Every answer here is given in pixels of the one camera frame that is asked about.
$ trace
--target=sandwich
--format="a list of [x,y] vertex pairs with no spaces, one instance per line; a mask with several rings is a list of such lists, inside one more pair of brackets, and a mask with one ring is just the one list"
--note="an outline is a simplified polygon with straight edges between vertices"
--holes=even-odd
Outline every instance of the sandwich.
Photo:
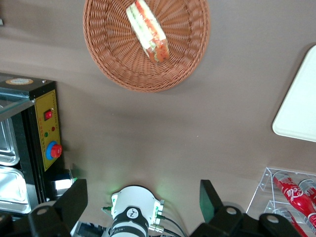
[[128,20],[147,56],[154,63],[169,59],[168,41],[157,19],[144,0],[126,9]]

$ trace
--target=stainless steel container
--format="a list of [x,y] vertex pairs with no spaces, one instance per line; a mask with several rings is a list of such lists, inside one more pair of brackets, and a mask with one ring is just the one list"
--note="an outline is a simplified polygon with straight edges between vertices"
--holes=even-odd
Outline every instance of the stainless steel container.
[[0,209],[21,214],[31,211],[23,174],[15,168],[0,166]]
[[12,120],[8,118],[0,122],[0,165],[13,166],[19,161]]

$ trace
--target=coca-cola bottle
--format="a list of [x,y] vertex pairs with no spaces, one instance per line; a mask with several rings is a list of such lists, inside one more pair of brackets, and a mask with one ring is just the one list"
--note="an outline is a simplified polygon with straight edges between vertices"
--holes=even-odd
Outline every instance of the coca-cola bottle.
[[316,205],[316,182],[312,179],[302,180],[298,186],[301,190],[310,197],[314,205]]
[[294,228],[298,231],[298,233],[300,233],[302,237],[308,237],[308,235],[305,234],[303,229],[296,222],[295,218],[293,217],[293,215],[291,214],[289,210],[287,210],[286,208],[278,208],[275,210],[275,213],[280,216],[285,217],[294,226]]
[[288,202],[302,212],[316,228],[316,210],[310,198],[294,183],[285,171],[278,171],[273,175],[273,182],[281,190]]

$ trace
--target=red switch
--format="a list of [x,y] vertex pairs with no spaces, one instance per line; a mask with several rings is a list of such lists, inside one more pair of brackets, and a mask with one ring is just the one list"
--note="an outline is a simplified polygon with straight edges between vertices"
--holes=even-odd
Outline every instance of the red switch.
[[51,157],[53,158],[59,158],[60,155],[61,155],[61,152],[62,152],[62,146],[59,145],[59,144],[55,144],[52,148],[51,148],[51,151],[50,151],[50,155]]
[[45,121],[48,120],[48,119],[50,119],[50,118],[52,118],[52,117],[53,117],[53,113],[52,113],[51,110],[47,110],[47,111],[44,113],[44,120],[45,120]]

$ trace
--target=wicker basket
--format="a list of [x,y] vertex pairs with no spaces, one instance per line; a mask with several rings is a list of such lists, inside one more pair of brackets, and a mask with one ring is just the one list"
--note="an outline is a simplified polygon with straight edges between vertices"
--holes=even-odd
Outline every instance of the wicker basket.
[[134,91],[167,90],[187,78],[201,61],[210,35],[207,0],[146,0],[165,32],[170,59],[154,64],[132,30],[126,8],[134,0],[86,0],[83,29],[100,70]]

